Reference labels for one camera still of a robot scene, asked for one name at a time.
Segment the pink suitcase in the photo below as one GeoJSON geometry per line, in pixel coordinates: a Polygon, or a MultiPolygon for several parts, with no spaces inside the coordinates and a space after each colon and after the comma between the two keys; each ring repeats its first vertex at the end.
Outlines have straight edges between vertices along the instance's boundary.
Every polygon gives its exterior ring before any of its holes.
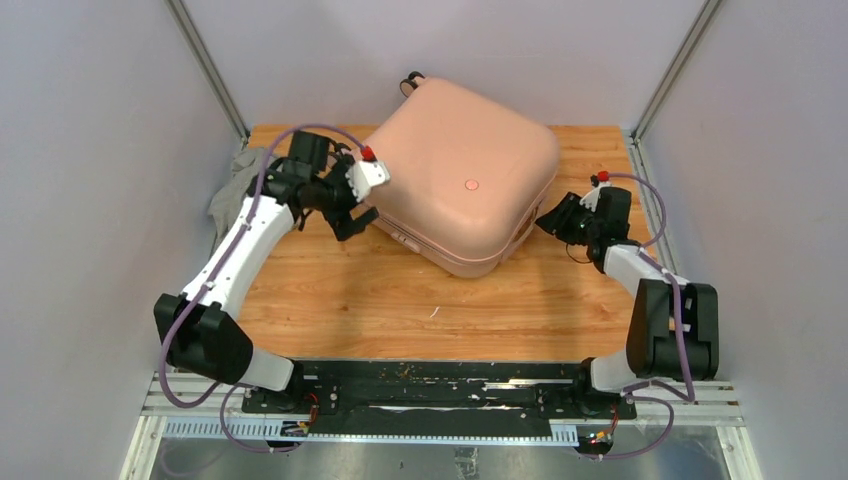
{"type": "Polygon", "coordinates": [[[449,80],[411,72],[402,105],[368,138],[390,181],[374,226],[453,276],[479,278],[527,238],[556,178],[544,124],[449,80]]]}

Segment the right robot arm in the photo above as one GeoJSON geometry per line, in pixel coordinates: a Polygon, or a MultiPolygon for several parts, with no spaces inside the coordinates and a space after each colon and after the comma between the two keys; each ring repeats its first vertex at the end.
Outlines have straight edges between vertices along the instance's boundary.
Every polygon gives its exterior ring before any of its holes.
{"type": "Polygon", "coordinates": [[[596,417],[611,394],[628,396],[650,386],[692,402],[694,383],[713,379],[719,363],[718,294],[659,264],[629,236],[632,194],[602,182],[584,196],[568,193],[536,224],[567,246],[583,246],[596,270],[633,299],[623,350],[589,358],[571,403],[596,417]]]}

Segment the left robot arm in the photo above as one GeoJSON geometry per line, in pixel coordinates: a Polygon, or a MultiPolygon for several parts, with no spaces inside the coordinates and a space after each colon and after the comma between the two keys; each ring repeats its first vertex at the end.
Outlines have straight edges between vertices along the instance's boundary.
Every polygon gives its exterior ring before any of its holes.
{"type": "Polygon", "coordinates": [[[290,142],[286,155],[274,158],[268,148],[259,161],[234,224],[207,264],[180,293],[155,303],[159,382],[168,396],[166,371],[176,367],[215,384],[267,390],[283,413],[305,403],[296,362],[256,346],[238,325],[244,300],[278,241],[310,214],[319,213],[340,242],[362,233],[378,211],[352,212],[391,174],[371,147],[330,125],[292,127],[272,144],[284,140],[290,142]]]}

